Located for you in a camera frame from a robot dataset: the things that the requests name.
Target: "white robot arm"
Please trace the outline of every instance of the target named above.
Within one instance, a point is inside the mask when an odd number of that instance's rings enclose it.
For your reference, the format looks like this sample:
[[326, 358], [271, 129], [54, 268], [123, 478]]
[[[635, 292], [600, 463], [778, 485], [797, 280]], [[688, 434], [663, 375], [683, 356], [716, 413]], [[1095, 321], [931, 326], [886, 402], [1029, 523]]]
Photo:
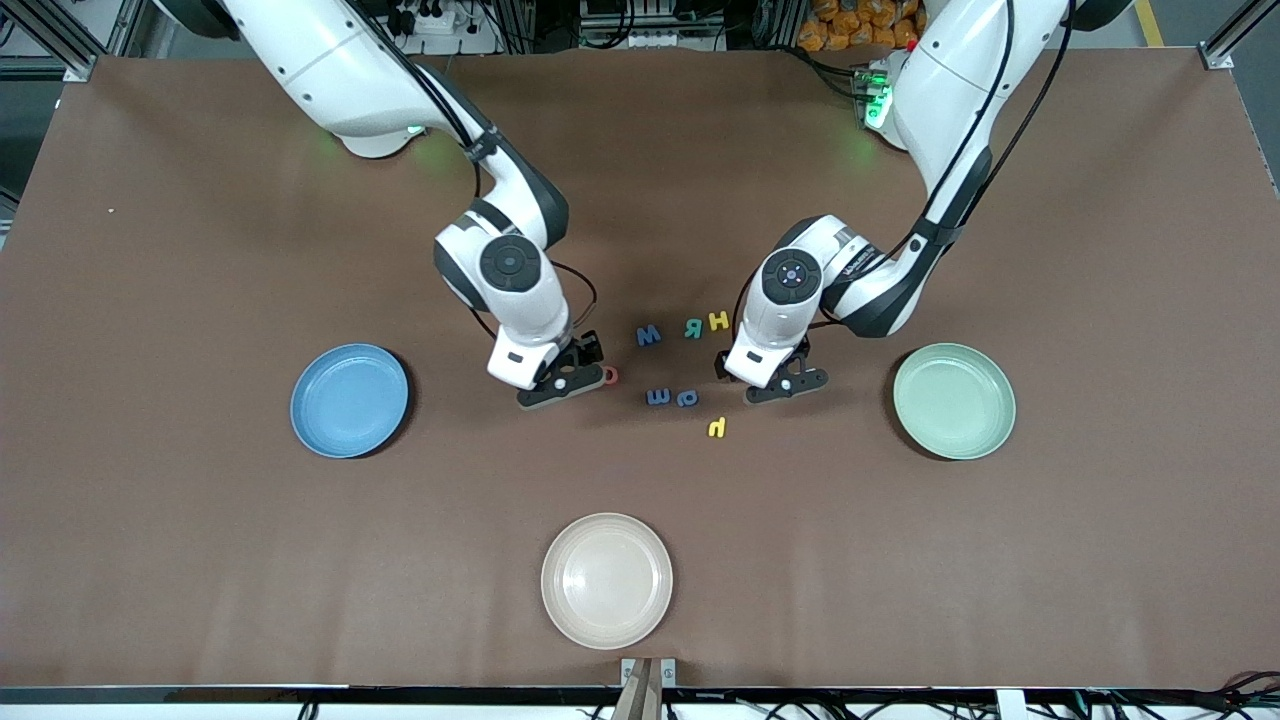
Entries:
[[[733, 347], [719, 359], [753, 386], [749, 404], [826, 384], [822, 370], [804, 368], [805, 333], [819, 309], [859, 337], [888, 336], [910, 318], [991, 172], [992, 123], [1068, 1], [951, 0], [914, 51], [890, 58], [883, 97], [891, 101], [879, 131], [911, 155], [928, 204], [897, 259], [833, 215], [787, 231], [749, 282]], [[787, 370], [794, 360], [797, 374]]]
[[498, 319], [488, 369], [521, 388], [522, 407], [604, 383], [599, 342], [573, 338], [545, 254], [564, 237], [568, 204], [448, 78], [410, 63], [344, 0], [219, 1], [298, 108], [356, 155], [383, 158], [438, 128], [493, 177], [493, 190], [435, 237], [434, 260], [462, 302]]

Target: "blue plate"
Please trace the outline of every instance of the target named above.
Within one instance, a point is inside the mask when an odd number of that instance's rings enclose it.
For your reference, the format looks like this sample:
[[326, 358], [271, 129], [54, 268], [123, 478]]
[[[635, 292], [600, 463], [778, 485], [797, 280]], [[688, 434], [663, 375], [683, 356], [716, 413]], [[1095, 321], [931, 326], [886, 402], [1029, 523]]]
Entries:
[[325, 457], [378, 450], [408, 410], [408, 377], [376, 345], [343, 345], [316, 357], [293, 387], [289, 415], [302, 445]]

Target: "plate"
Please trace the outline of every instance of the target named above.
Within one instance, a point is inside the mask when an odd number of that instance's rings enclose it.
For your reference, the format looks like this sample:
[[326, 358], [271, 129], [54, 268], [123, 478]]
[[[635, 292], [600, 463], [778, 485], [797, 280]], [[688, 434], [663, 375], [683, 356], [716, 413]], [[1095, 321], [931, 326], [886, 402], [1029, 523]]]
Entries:
[[620, 650], [667, 614], [675, 577], [657, 533], [616, 512], [588, 515], [561, 530], [543, 561], [543, 605], [564, 637], [591, 650]]
[[325, 457], [367, 455], [408, 409], [408, 377], [376, 345], [343, 345], [316, 357], [293, 387], [289, 414], [302, 445]]
[[1016, 416], [1014, 388], [1000, 366], [950, 342], [922, 347], [902, 363], [893, 379], [893, 406], [915, 442], [951, 460], [995, 452], [1009, 439]]

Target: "green plate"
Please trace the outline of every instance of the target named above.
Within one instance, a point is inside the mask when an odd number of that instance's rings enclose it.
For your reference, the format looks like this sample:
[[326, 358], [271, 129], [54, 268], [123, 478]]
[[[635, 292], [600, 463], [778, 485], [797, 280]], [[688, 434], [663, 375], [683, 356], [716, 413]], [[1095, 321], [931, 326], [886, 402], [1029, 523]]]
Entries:
[[951, 460], [989, 455], [1014, 430], [1014, 388], [982, 352], [942, 342], [911, 354], [893, 379], [893, 406], [915, 442]]

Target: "table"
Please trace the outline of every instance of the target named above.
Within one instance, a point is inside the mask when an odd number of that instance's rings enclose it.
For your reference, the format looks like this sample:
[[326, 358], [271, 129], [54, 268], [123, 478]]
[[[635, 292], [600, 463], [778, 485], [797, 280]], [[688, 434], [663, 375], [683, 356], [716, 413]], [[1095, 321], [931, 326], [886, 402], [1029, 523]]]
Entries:
[[[1071, 53], [911, 322], [815, 333], [832, 384], [748, 409], [712, 373], [728, 333], [685, 320], [731, 310], [800, 218], [892, 245], [923, 204], [910, 159], [782, 54], [449, 72], [568, 197], [553, 256], [599, 286], [620, 384], [522, 413], [485, 374], [431, 265], [471, 192], [443, 136], [362, 161], [255, 63], [104, 59], [0, 254], [5, 684], [588, 684], [658, 656], [701, 685], [1211, 688], [1280, 665], [1280, 206], [1230, 76]], [[324, 460], [288, 397], [353, 341], [417, 398], [379, 455]], [[892, 424], [895, 363], [938, 341], [1012, 380], [988, 459]], [[646, 406], [659, 387], [701, 401]], [[650, 524], [677, 574], [618, 652], [538, 593], [596, 511]]]

